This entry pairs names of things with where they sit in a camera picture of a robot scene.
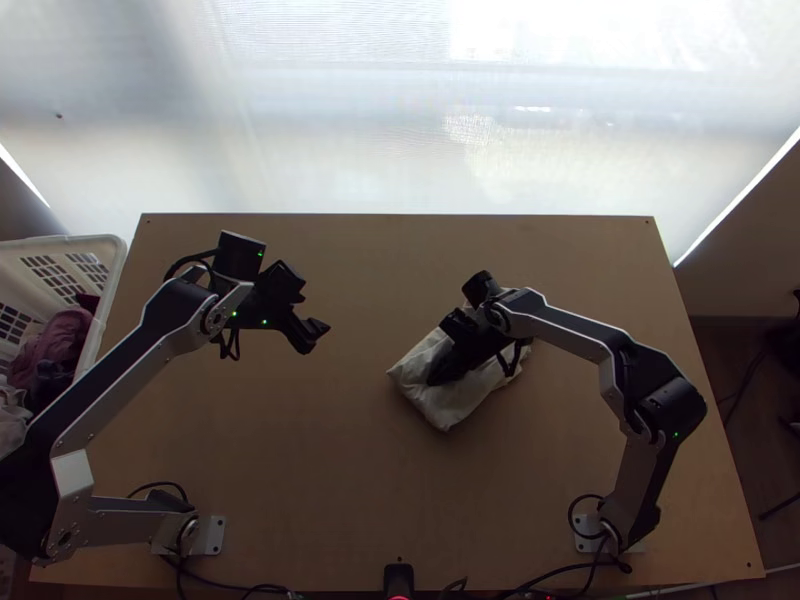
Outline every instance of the floor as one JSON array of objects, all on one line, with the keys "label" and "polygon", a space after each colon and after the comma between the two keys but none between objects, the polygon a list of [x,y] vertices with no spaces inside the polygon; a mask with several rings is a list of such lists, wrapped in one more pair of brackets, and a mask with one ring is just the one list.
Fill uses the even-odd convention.
[{"label": "floor", "polygon": [[[763,324],[715,324],[695,322],[695,334],[717,398],[724,398],[739,385],[742,373],[761,346]],[[757,515],[800,491],[800,440],[786,432],[778,415],[800,414],[800,381],[795,380],[771,357],[761,365],[746,396],[728,427],[733,456],[742,480],[761,554],[767,569],[800,562],[800,502],[761,522]],[[112,594],[105,588],[32,584],[20,567],[13,600],[94,600]],[[797,597],[800,569],[715,587],[719,600],[784,600]],[[117,600],[167,600],[173,590],[114,590]],[[191,590],[192,600],[238,598],[237,593]],[[358,597],[370,597],[357,594]],[[661,596],[672,600],[712,600],[710,589]]]}]

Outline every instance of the white laundry basket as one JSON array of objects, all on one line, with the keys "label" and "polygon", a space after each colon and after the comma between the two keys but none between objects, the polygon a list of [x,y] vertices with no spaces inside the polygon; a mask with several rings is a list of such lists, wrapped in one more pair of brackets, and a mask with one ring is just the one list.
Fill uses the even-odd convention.
[{"label": "white laundry basket", "polygon": [[95,362],[127,247],[114,235],[47,236],[0,242],[0,382],[25,329],[77,306],[76,293],[100,296],[75,377]]}]

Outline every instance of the metal mounting bracket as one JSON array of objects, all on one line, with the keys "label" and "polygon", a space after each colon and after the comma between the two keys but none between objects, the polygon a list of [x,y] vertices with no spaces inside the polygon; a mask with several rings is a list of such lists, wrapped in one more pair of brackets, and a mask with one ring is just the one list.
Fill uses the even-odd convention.
[{"label": "metal mounting bracket", "polygon": [[[222,539],[225,536],[225,517],[211,515],[199,517],[197,531],[191,536],[191,546],[186,556],[216,556],[222,552]],[[152,554],[175,554],[171,548],[153,543]]]}]

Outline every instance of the power cord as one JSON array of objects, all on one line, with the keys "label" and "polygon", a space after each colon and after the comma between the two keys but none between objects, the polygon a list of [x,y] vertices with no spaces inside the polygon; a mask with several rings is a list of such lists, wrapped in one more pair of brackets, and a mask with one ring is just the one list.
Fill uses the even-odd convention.
[{"label": "power cord", "polygon": [[[153,481],[151,483],[145,483],[143,485],[140,485],[125,497],[133,498],[136,494],[144,490],[150,490],[153,488],[161,488],[161,487],[169,487],[175,489],[178,492],[178,494],[180,494],[181,500],[187,503],[189,502],[189,497],[186,494],[186,490],[183,489],[183,486],[181,486],[178,483],[175,483],[174,481],[166,481],[166,480]],[[186,562],[189,560],[190,557],[183,556],[183,551],[182,551],[183,548],[181,547],[181,536],[183,535],[184,529],[189,525],[189,523],[190,521],[187,520],[186,523],[183,524],[183,527],[180,529],[180,531],[178,531],[178,535],[175,539],[175,548],[171,549],[174,550],[175,554],[178,557],[177,562],[173,562],[167,556],[160,557],[161,560],[163,560],[165,563],[167,563],[170,567],[172,567],[175,570],[175,591],[177,592],[178,598],[180,600],[188,600],[186,592],[183,589],[184,577],[188,577],[189,579],[194,579],[195,581],[205,584],[209,587],[214,587],[222,590],[244,592],[244,595],[242,596],[241,600],[245,600],[246,598],[249,598],[252,594],[256,593],[277,594],[281,596],[286,596],[289,600],[302,600],[304,598],[304,596],[302,596],[301,594],[298,594],[297,592],[294,592],[291,589],[282,585],[276,585],[273,583],[259,583],[257,585],[250,587],[242,585],[232,585],[228,583],[221,583],[219,581],[214,581],[213,579],[206,579],[205,577],[201,577],[197,573],[190,571],[189,569],[186,568]]]},{"label": "power cord", "polygon": [[[561,575],[562,573],[567,573],[569,571],[577,571],[579,569],[589,569],[589,576],[586,579],[586,583],[583,584],[583,587],[579,591],[569,596],[559,596],[559,598],[564,598],[564,599],[566,598],[575,599],[582,597],[584,594],[586,594],[587,591],[589,591],[589,588],[592,586],[592,582],[594,581],[595,572],[597,571],[598,567],[617,567],[620,571],[622,571],[626,575],[630,575],[633,572],[631,566],[628,563],[621,561],[619,558],[611,557],[611,559],[606,561],[600,560],[600,557],[603,553],[603,548],[605,547],[606,543],[611,537],[608,532],[603,531],[598,534],[587,535],[576,529],[575,524],[573,522],[573,512],[575,511],[575,507],[578,505],[579,502],[589,498],[594,498],[597,500],[603,499],[602,496],[599,496],[597,494],[583,494],[581,496],[578,496],[577,498],[575,498],[575,500],[573,500],[570,503],[569,508],[567,509],[567,518],[569,520],[570,529],[572,529],[572,531],[574,531],[576,535],[585,538],[587,540],[596,540],[596,539],[601,540],[599,546],[597,547],[597,550],[595,551],[594,559],[592,560],[592,562],[576,563],[573,565],[566,565],[564,567],[559,567],[558,569],[553,569],[552,571],[548,571],[544,575],[540,575],[538,577],[535,577],[534,579],[531,579],[530,581],[526,581],[525,583],[523,583],[520,586],[517,586],[513,590],[506,590],[504,592],[500,592],[499,594],[489,598],[489,600],[506,600],[511,596],[523,595],[530,592],[550,594],[551,592],[543,589],[538,589],[534,586],[543,581],[546,581],[547,579],[551,579],[556,575]],[[466,586],[467,586],[467,577],[463,577],[457,581],[454,581],[445,586],[442,589],[442,591],[439,592],[438,600],[445,600],[450,593],[456,593],[461,598],[464,598],[466,600],[478,600],[477,596],[473,596],[464,591]]]},{"label": "power cord", "polygon": [[[208,272],[209,277],[209,284],[208,289],[211,292],[217,292],[219,288],[217,287],[217,275],[214,273],[214,269],[211,268],[211,265],[208,263],[207,258],[211,258],[212,256],[216,256],[219,248],[214,248],[213,250],[206,250],[205,252],[198,252],[197,254],[190,254],[189,256],[184,256],[183,258],[179,258],[176,260],[167,272],[164,274],[164,281],[168,281],[172,277],[175,276],[175,273],[178,272],[182,266],[187,265],[189,263],[200,263],[203,265],[205,270]],[[230,358],[231,360],[237,361],[241,356],[241,351],[239,349],[239,329],[236,327],[231,328],[231,332],[228,335],[228,339],[226,340],[222,333],[218,333],[215,335],[211,340],[211,343],[216,344],[219,346],[219,357],[221,359]]]},{"label": "power cord", "polygon": [[[794,315],[793,321],[798,321],[800,320],[800,289],[794,290],[792,294],[797,300],[797,312]],[[717,402],[717,406],[719,406],[723,402],[727,402],[728,400],[733,399],[733,404],[731,405],[730,410],[728,410],[728,414],[722,421],[722,425],[724,427],[727,427],[728,423],[730,423],[731,417],[733,417],[733,413],[738,408],[739,403],[742,401],[742,398],[744,397],[744,393],[747,391],[747,387],[750,385],[753,376],[756,374],[756,371],[758,371],[758,368],[764,362],[764,359],[766,357],[767,357],[767,351],[763,347],[760,348],[759,351],[756,353],[756,355],[753,357],[753,359],[750,361],[750,363],[747,365],[747,368],[745,369],[744,372],[744,377],[742,377],[742,382],[739,384],[737,390],[732,394],[728,394],[727,396],[722,398],[719,402]]]}]

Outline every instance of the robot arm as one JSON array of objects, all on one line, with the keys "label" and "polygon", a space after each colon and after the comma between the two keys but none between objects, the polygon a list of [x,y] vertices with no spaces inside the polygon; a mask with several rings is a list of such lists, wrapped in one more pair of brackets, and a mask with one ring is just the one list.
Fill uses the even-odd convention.
[{"label": "robot arm", "polygon": [[600,395],[627,437],[616,486],[600,502],[598,516],[614,550],[624,552],[658,525],[656,502],[675,453],[706,415],[702,396],[663,352],[621,329],[549,306],[532,289],[503,290],[486,271],[462,289],[476,315],[467,323],[455,311],[442,322],[455,343],[434,365],[433,384],[533,338],[598,365]]},{"label": "robot arm", "polygon": [[[134,542],[149,542],[156,553],[219,553],[224,518],[201,518],[186,498],[158,489],[145,499],[92,496],[86,448],[173,358],[208,342],[223,345],[224,328],[231,336],[275,329],[302,354],[314,348],[329,327],[294,314],[305,281],[288,265],[278,261],[259,274],[264,249],[223,232],[208,253],[210,270],[191,267],[165,281],[139,326],[31,422],[24,444],[0,461],[3,543],[42,566],[83,546]],[[208,288],[197,283],[205,273]]]}]

